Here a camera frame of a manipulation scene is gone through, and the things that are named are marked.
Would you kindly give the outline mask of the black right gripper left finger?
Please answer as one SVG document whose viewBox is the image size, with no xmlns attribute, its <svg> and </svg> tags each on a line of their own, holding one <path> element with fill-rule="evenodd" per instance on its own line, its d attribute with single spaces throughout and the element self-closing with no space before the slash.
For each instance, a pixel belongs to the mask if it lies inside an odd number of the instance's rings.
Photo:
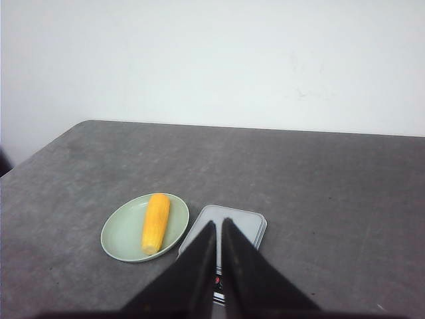
<svg viewBox="0 0 425 319">
<path fill-rule="evenodd" d="M 210 318 L 216 227 L 209 221 L 177 260 L 121 310 L 123 318 Z"/>
</svg>

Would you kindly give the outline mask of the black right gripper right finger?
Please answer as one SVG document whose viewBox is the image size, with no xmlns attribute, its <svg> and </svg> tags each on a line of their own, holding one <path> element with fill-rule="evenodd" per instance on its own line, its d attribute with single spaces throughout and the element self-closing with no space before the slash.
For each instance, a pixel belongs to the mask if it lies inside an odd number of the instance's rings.
<svg viewBox="0 0 425 319">
<path fill-rule="evenodd" d="M 222 223 L 228 318 L 323 318 L 324 312 L 254 248 L 232 219 Z"/>
</svg>

